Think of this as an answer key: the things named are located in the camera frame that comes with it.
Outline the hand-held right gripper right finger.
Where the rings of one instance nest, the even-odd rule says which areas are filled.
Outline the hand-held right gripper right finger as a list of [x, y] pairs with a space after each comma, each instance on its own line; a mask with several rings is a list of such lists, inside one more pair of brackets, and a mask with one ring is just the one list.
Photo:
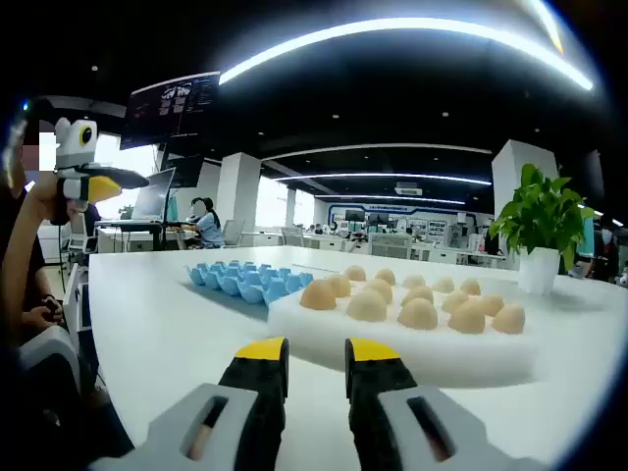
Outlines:
[[348, 422], [363, 470], [543, 470], [492, 445], [484, 423], [435, 387], [416, 384], [391, 347], [345, 341]]

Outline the person's left hand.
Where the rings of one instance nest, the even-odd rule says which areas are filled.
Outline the person's left hand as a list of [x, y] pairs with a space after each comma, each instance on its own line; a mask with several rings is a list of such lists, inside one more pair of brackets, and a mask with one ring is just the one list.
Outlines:
[[70, 221], [72, 211], [59, 188], [58, 178], [51, 175], [29, 191], [26, 197], [29, 211], [38, 223], [49, 221], [52, 225], [63, 226]]

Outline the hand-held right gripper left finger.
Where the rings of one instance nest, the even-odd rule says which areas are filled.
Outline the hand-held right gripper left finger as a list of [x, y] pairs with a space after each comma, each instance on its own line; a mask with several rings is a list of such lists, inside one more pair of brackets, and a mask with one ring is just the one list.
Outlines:
[[241, 348], [217, 384], [202, 384], [149, 425], [146, 441], [91, 470], [273, 470], [286, 425], [288, 339]]

